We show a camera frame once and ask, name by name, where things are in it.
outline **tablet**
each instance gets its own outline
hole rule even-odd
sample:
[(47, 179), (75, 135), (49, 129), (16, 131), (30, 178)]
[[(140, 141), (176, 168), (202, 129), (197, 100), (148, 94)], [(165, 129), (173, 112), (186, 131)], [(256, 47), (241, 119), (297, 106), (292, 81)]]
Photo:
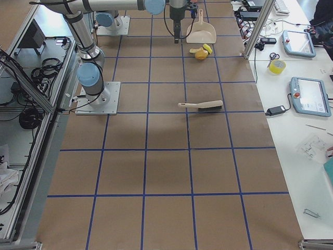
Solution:
[(290, 81), (292, 104), (298, 113), (331, 116), (328, 97), (322, 80), (293, 77)]
[(285, 30), (282, 33), (282, 42), (288, 55), (316, 56), (311, 36), (307, 32)]

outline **green object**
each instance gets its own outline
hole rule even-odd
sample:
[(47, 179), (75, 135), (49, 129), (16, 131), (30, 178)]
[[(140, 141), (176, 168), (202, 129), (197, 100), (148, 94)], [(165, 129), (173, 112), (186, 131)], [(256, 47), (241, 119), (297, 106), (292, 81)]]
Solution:
[(324, 164), (325, 171), (333, 184), (333, 158)]

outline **white table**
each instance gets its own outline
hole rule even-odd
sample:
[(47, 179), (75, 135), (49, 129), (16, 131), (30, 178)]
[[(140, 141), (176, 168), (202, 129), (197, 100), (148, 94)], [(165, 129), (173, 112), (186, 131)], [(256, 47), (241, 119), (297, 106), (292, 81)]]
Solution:
[[(274, 76), (267, 69), (267, 61), (257, 61), (256, 65), (257, 87), (265, 110), (279, 105), (288, 107), (289, 81), (295, 76), (322, 79), (328, 96), (333, 96), (333, 82), (329, 77), (332, 62), (319, 65), (306, 60), (288, 61), (286, 69), (279, 76)], [(297, 152), (298, 144), (311, 134), (317, 135), (328, 146), (333, 146), (332, 135), (306, 126), (333, 128), (333, 117), (302, 115), (291, 108), (283, 115), (267, 120), (303, 237), (333, 239), (333, 189), (323, 164)], [(306, 208), (318, 213), (320, 218), (305, 215), (303, 211)]]

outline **scissors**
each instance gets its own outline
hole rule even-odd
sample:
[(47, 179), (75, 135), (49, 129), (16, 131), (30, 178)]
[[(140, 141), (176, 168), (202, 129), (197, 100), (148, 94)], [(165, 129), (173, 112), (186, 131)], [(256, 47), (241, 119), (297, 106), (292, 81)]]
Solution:
[(269, 67), (270, 65), (271, 65), (271, 63), (272, 63), (272, 61), (274, 60), (274, 59), (279, 59), (280, 58), (280, 55), (279, 54), (277, 54), (277, 53), (270, 53), (270, 63), (268, 64), (268, 66), (267, 67)]

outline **dustpan handle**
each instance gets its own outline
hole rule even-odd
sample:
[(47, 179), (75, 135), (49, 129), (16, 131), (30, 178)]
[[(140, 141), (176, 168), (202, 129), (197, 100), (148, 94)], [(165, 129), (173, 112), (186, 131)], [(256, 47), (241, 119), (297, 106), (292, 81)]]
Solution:
[(199, 22), (200, 24), (203, 24), (203, 10), (199, 9)]

